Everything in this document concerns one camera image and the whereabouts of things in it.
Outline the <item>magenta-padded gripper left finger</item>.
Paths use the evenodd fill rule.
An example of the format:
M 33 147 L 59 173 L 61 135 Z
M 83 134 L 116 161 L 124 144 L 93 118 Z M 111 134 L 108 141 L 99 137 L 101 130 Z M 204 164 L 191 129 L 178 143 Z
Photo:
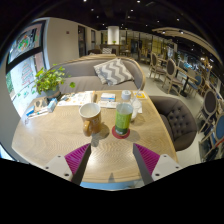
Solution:
M 85 144 L 67 155 L 57 155 L 44 169 L 54 175 L 80 185 L 91 155 L 91 144 Z

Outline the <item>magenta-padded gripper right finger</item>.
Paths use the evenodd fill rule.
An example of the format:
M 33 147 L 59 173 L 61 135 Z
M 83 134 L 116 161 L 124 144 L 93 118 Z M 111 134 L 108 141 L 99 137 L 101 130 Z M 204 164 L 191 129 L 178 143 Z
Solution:
M 139 144 L 133 144 L 133 154 L 145 185 L 182 169 L 168 154 L 159 155 Z

